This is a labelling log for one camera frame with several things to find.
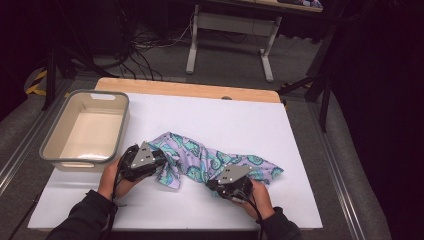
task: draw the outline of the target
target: black sleeve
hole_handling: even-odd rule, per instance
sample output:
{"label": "black sleeve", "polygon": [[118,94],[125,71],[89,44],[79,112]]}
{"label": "black sleeve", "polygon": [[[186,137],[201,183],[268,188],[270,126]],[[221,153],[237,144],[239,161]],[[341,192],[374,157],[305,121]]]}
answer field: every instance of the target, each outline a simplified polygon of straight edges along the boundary
{"label": "black sleeve", "polygon": [[297,225],[287,219],[280,207],[274,208],[275,214],[263,221],[263,229],[269,240],[302,240]]}
{"label": "black sleeve", "polygon": [[99,239],[112,212],[116,212],[116,205],[90,190],[87,196],[72,208],[68,218],[54,228],[46,239]]}

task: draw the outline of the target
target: beige plastic bin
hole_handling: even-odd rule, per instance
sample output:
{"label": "beige plastic bin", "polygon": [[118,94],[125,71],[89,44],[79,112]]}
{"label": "beige plastic bin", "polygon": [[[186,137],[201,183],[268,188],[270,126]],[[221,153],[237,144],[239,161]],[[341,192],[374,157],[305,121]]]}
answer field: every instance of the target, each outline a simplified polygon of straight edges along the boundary
{"label": "beige plastic bin", "polygon": [[40,156],[62,171],[102,171],[116,156],[128,120],[125,93],[72,92],[51,127]]}

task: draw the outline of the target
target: metal frame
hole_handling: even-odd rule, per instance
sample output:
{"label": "metal frame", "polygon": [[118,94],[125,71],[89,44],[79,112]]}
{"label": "metal frame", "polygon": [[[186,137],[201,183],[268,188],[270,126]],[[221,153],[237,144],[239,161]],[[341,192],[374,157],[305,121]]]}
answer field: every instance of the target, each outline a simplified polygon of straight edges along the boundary
{"label": "metal frame", "polygon": [[187,60],[186,73],[193,74],[194,64],[197,54],[197,31],[199,28],[219,30],[227,32],[254,34],[258,36],[268,36],[268,44],[265,49],[260,49],[262,66],[265,72],[265,78],[268,82],[273,82],[271,65],[269,64],[269,52],[280,27],[281,17],[276,17],[275,21],[255,19],[252,25],[252,19],[233,17],[220,14],[211,14],[200,12],[200,6],[196,5],[193,17],[193,34],[191,46]]}

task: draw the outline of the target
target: gray carpet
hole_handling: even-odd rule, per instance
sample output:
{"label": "gray carpet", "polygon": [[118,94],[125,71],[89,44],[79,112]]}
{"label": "gray carpet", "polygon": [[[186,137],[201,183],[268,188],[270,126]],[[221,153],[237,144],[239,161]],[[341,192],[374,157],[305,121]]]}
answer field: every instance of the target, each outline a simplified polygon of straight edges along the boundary
{"label": "gray carpet", "polygon": [[[265,39],[258,38],[259,45]],[[167,48],[153,48],[145,52],[151,67],[159,71],[166,81],[180,81],[195,84],[222,85],[256,89],[278,89],[283,82],[295,82],[305,77],[319,45],[310,40],[276,39],[270,61],[275,82],[264,80],[261,61],[257,54],[257,38],[247,37],[241,44],[234,44],[221,34],[206,32],[199,39],[195,72],[185,73],[189,44],[178,43]],[[98,63],[110,62],[110,59],[97,58]],[[137,78],[145,78],[140,69],[131,61],[126,65],[132,69]],[[110,72],[132,78],[129,71],[114,67]],[[94,88],[98,77],[91,72],[80,71],[69,91],[74,89]],[[302,98],[304,89],[289,94],[287,113],[293,128],[294,136],[305,165],[308,178],[315,193],[316,202],[324,225],[323,229],[302,231],[304,239],[352,239],[339,196],[335,190],[327,165],[327,154],[320,140],[320,131],[314,124],[311,115],[311,104]],[[26,132],[31,128],[34,119],[40,114],[44,97],[30,95],[29,99],[0,123],[2,133],[0,141],[0,166],[4,166],[20,144]],[[14,176],[4,193],[0,196],[0,239],[7,239],[14,227],[19,224],[35,196],[43,190],[53,167],[38,155],[38,149],[51,125],[58,106],[41,129],[40,136],[29,150],[19,171]],[[390,239],[385,217],[362,171],[362,167],[352,145],[349,130],[343,119],[337,101],[332,96],[328,113],[327,131],[325,135],[333,149],[340,167],[346,188],[354,204],[358,219],[366,239]],[[44,239],[47,233],[27,229],[29,217],[22,224],[14,239]],[[252,233],[114,233],[113,239],[254,239]]]}

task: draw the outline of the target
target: dark background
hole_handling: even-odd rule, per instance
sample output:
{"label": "dark background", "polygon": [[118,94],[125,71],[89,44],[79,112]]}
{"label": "dark background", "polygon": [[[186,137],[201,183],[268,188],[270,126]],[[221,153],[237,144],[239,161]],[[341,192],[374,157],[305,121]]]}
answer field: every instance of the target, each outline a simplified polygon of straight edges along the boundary
{"label": "dark background", "polygon": [[[330,4],[329,1],[322,2],[324,7]],[[364,1],[352,2],[361,4]],[[69,15],[74,29],[63,21],[60,9],[53,3],[55,1],[49,4],[43,2],[46,4],[44,10],[50,14],[46,17],[57,21],[51,28],[43,29],[40,28],[43,20],[34,16],[27,1],[0,2],[0,121],[25,101],[23,86],[27,77],[37,67],[45,65],[43,60],[52,44],[52,39],[46,40],[46,33],[57,36],[60,41],[87,56],[96,51],[106,51],[107,44],[115,49],[108,54],[122,49],[119,39],[122,36],[119,29],[122,16],[120,18],[110,5],[104,6],[109,12],[103,16],[113,18],[103,19],[110,23],[111,28],[118,29],[110,31],[109,42],[102,41],[106,45],[99,45],[95,42],[96,34],[87,37],[88,33],[80,25],[81,22],[99,23],[94,23],[93,19],[90,21],[86,15],[71,14],[73,11],[70,10],[81,7],[75,5],[77,1],[64,3],[68,4],[64,5],[68,11],[63,14]],[[172,4],[167,19],[179,20],[156,26],[158,31],[166,32],[167,28],[178,27],[170,22],[178,25],[191,12],[192,6]],[[363,25],[356,51],[345,59],[333,81],[333,92],[341,105],[364,171],[386,215],[393,239],[424,239],[421,231],[424,226],[424,180],[421,174],[424,170],[423,5],[415,0],[378,1]],[[327,9],[334,14],[339,11],[338,6]],[[154,14],[146,14],[145,17],[148,22]],[[287,19],[280,33],[302,38],[322,37],[320,24],[312,21],[294,24],[299,23],[298,20]],[[102,49],[90,46],[102,46]]]}

